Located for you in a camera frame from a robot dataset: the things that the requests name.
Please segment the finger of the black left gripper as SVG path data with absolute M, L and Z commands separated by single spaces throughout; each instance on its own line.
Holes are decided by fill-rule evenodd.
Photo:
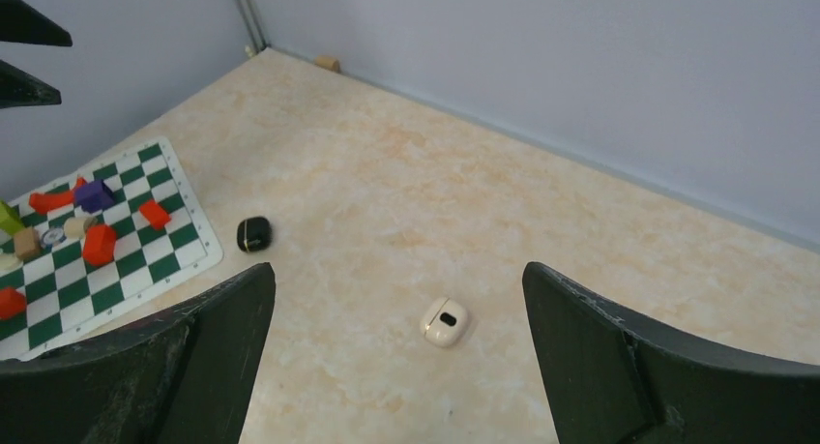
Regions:
M 2 109 L 62 103 L 59 90 L 5 61 L 1 61 L 0 77 Z
M 23 0 L 1 0 L 1 41 L 71 47 L 70 33 Z

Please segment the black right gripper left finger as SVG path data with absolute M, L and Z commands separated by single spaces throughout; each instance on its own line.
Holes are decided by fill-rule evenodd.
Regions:
M 276 298 L 259 263 L 99 336 L 1 364 L 5 443 L 235 443 Z

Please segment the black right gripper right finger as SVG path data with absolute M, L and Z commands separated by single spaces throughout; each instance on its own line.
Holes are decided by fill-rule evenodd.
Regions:
M 819 369 L 706 340 L 539 262 L 523 295 L 562 443 L 815 443 Z

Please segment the black earbud charging case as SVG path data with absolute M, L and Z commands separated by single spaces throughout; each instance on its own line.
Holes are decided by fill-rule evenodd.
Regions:
M 242 252 L 261 252 L 273 242 L 273 227 L 265 217 L 242 220 L 237 226 L 237 246 Z

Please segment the cream earbud charging case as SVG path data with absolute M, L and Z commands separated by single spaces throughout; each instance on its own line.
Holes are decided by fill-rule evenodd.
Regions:
M 450 297 L 439 297 L 421 318 L 420 331 L 431 344 L 448 348 L 466 332 L 470 320 L 468 310 Z

